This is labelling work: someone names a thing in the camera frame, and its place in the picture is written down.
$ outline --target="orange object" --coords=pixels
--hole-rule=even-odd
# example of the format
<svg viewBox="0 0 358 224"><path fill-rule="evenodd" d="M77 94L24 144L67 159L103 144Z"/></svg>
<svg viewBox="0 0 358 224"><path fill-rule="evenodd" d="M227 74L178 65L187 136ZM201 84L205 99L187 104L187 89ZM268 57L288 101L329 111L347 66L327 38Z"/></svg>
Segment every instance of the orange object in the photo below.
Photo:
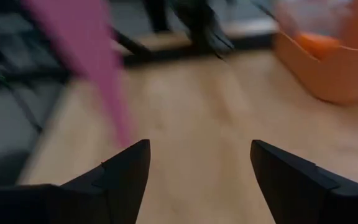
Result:
<svg viewBox="0 0 358 224"><path fill-rule="evenodd" d="M295 41L309 54L320 60L340 44L335 38L311 33L299 33L295 36Z"/></svg>

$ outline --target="wooden floor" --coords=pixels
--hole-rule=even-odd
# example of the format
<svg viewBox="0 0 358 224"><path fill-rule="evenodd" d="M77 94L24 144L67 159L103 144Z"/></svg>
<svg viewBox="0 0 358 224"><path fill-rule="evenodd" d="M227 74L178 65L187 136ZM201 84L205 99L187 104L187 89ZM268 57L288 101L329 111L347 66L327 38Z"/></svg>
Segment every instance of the wooden floor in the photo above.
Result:
<svg viewBox="0 0 358 224"><path fill-rule="evenodd" d="M127 70L137 138L152 145L138 223L273 223L249 152L262 139L358 181L358 106L308 95L269 51ZM62 184L117 154L98 98L73 82L22 183Z"/></svg>

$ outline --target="pink fabric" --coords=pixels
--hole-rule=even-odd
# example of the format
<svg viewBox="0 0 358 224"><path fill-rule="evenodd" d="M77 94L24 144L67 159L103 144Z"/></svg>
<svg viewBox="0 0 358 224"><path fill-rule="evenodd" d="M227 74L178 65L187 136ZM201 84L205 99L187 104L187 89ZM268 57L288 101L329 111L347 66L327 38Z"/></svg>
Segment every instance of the pink fabric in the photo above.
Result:
<svg viewBox="0 0 358 224"><path fill-rule="evenodd" d="M99 89L121 147L131 145L121 91L119 56L112 51L108 6L103 0L24 0L62 60Z"/></svg>

